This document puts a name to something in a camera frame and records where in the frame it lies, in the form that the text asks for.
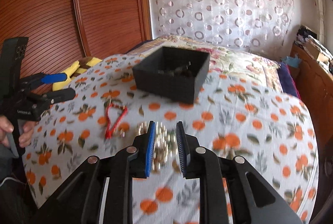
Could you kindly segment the person's left hand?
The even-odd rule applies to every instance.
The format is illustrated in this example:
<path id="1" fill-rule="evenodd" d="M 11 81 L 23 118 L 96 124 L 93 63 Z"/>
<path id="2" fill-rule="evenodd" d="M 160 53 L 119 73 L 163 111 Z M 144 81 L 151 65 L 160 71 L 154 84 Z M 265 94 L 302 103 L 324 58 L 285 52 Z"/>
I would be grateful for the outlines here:
<path id="1" fill-rule="evenodd" d="M 34 126 L 36 123 L 34 121 L 26 121 L 22 127 L 23 133 L 19 138 L 19 146 L 25 148 L 31 143 L 32 135 L 34 132 Z M 14 130 L 14 126 L 7 119 L 7 117 L 1 115 L 0 118 L 0 127 L 1 127 L 1 144 L 5 147 L 10 147 L 9 134 Z"/>

